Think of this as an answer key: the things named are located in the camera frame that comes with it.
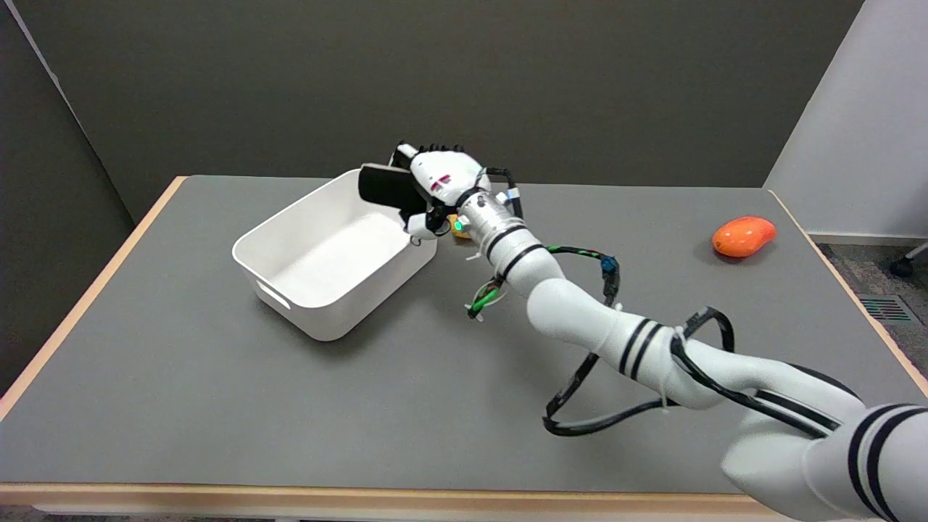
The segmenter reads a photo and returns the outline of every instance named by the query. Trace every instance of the blue connector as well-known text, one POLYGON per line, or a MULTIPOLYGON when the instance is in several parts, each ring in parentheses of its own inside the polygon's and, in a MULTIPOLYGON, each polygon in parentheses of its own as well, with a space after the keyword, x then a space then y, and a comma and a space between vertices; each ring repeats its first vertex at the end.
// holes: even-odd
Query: blue connector
POLYGON ((619 262, 610 255, 604 255, 599 261, 599 266, 602 268, 603 273, 613 273, 619 269, 619 262))

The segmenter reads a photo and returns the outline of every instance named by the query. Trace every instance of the gray table top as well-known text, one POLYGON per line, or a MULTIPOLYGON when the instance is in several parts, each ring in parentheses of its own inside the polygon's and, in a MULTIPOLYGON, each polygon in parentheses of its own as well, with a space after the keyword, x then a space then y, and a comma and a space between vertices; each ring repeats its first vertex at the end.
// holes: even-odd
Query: gray table top
MULTIPOLYGON (((741 417, 652 411, 558 438, 545 403, 584 356, 535 333, 508 297, 467 320, 490 274, 442 240, 419 274, 339 341, 318 343, 253 294, 236 238, 323 179, 195 176, 0 422, 0 481, 398 489, 734 492, 719 460, 741 417)), ((526 185, 545 242, 622 264, 625 309, 678 324, 729 314, 745 354, 803 364, 868 403, 924 394, 761 189, 526 185), (745 214, 779 237, 740 263, 709 238, 745 214)), ((599 294, 598 267, 561 258, 599 294)), ((703 341, 717 343, 705 329, 703 341)), ((563 414, 617 411, 655 394, 600 365, 563 414)))

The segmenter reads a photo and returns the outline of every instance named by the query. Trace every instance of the chair wheel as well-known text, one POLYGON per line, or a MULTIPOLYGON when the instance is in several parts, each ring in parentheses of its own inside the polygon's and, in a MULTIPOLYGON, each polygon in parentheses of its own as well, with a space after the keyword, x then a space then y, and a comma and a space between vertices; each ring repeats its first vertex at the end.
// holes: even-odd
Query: chair wheel
POLYGON ((894 276, 907 278, 912 275, 912 260, 903 257, 902 259, 893 261, 893 264, 889 266, 889 271, 892 272, 894 276))

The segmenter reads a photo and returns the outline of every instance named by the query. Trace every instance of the cable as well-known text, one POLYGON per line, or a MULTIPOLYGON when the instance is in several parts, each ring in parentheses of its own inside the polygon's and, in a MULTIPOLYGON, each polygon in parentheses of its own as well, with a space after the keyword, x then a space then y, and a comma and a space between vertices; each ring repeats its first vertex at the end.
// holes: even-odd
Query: cable
POLYGON ((503 278, 497 274, 477 289, 476 294, 473 296, 473 302, 467 305, 467 315, 469 318, 477 319, 481 310, 498 303, 500 299, 506 296, 506 291, 502 294, 499 292, 503 287, 503 282, 503 278))
MULTIPOLYGON (((603 415, 601 417, 596 417, 594 419, 588 419, 585 421, 559 423, 552 420, 550 416, 542 417, 542 421, 545 424, 545 429, 547 429, 548 432, 553 435, 557 435, 558 437, 580 437, 582 435, 590 435, 592 433, 602 431, 608 427, 619 424, 630 417, 634 417, 639 413, 662 408, 663 406, 664 402, 661 399, 656 398, 655 400, 642 402, 637 406, 629 408, 625 411, 620 411, 613 415, 603 415)), ((676 404, 673 400, 668 400, 667 406, 679 405, 676 404)))
MULTIPOLYGON (((614 257, 596 250, 576 248, 573 246, 551 245, 547 248, 548 251, 552 254, 577 254, 584 257, 598 259, 599 267, 602 270, 603 305, 606 307, 612 307, 613 303, 615 302, 615 298, 619 293, 619 283, 621 281, 621 277, 619 275, 619 263, 615 260, 614 257)), ((584 421, 555 421, 552 418, 554 414, 557 413, 558 410, 560 410, 564 404, 570 400, 577 389, 580 388, 580 385, 583 384, 598 361, 598 355, 594 353, 586 354, 586 358, 582 363, 580 363, 580 366, 571 376, 571 380, 567 383, 567 386, 562 388, 561 391, 559 391, 548 402, 548 405, 545 407, 545 415, 541 418, 541 421, 545 429, 550 434, 556 435, 558 437, 580 437, 583 435, 590 435, 619 424, 622 421, 645 411, 663 407, 679 406, 673 400, 661 397, 649 402, 643 402, 627 410, 619 411, 618 413, 601 415, 600 417, 594 417, 584 421)))
MULTIPOLYGON (((683 341, 692 337, 692 335, 696 333, 696 331, 705 325, 705 323, 709 320, 715 320, 715 322, 718 324, 718 330, 722 334, 722 349, 727 352, 734 353, 735 333, 731 327, 731 321, 728 320, 728 317, 726 317, 725 314, 716 310, 715 308, 706 307, 703 310, 693 314, 687 320, 686 327, 683 329, 682 334, 678 333, 670 340, 670 354, 673 356, 674 362, 677 364, 677 366, 680 366, 686 373, 690 375, 690 377, 692 377, 694 381, 700 385, 713 390, 718 395, 727 398, 732 402, 741 404, 745 408, 763 413, 764 415, 780 421, 790 427, 793 427, 812 438, 824 438, 830 435, 829 432, 823 431, 812 424, 804 423, 801 420, 792 417, 780 410, 775 410, 754 397, 720 385, 715 379, 707 375, 702 370, 702 368, 699 367, 699 365, 693 362, 693 360, 690 359, 690 356, 687 355, 683 341)), ((833 431, 838 428, 838 424, 830 422, 827 427, 833 431)))
POLYGON ((486 167, 486 174, 488 176, 503 176, 506 178, 506 184, 509 187, 509 190, 512 190, 515 193, 515 197, 510 197, 509 200, 512 202, 512 212, 519 219, 524 219, 522 215, 522 201, 519 195, 519 186, 516 185, 516 180, 512 177, 512 173, 508 168, 500 167, 486 167))

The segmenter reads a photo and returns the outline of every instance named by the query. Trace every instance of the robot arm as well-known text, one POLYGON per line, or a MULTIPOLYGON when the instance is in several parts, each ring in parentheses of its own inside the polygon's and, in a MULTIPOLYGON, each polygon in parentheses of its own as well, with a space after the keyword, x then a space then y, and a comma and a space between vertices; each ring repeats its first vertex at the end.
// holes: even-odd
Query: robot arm
MULTIPOLYGON (((676 404, 704 410, 725 400, 674 361, 670 346, 679 337, 670 327, 606 307, 566 280, 539 283, 527 309, 529 321, 544 335, 599 354, 617 372, 676 404)), ((812 438, 748 411, 722 462, 739 489, 797 520, 924 519, 928 458, 919 448, 926 443, 928 408, 868 410, 850 389, 826 375, 694 339, 686 341, 685 349, 726 389, 756 390, 754 399, 824 435, 812 438)))
MULTIPOLYGON (((362 168, 362 198, 391 204, 402 214, 407 203, 395 203, 394 196, 411 183, 432 210, 457 213, 492 265, 493 281, 505 282, 527 299, 529 321, 542 334, 586 348, 595 354, 587 360, 602 358, 658 392, 665 404, 705 410, 733 400, 747 408, 722 470, 748 495, 809 522, 871 516, 925 520, 928 408, 894 404, 867 409, 853 391, 827 375, 689 339, 691 327, 698 328, 709 314, 697 314, 686 329, 675 329, 624 312, 621 305, 597 302, 565 279, 549 249, 521 219, 521 208, 514 215, 490 194, 488 169, 462 150, 401 143, 385 168, 401 176, 392 178, 391 189, 379 190, 371 188, 385 175, 370 171, 365 176, 362 168)), ((405 221, 411 231, 412 218, 405 221)), ((727 320, 719 325, 725 344, 733 333, 727 320)))

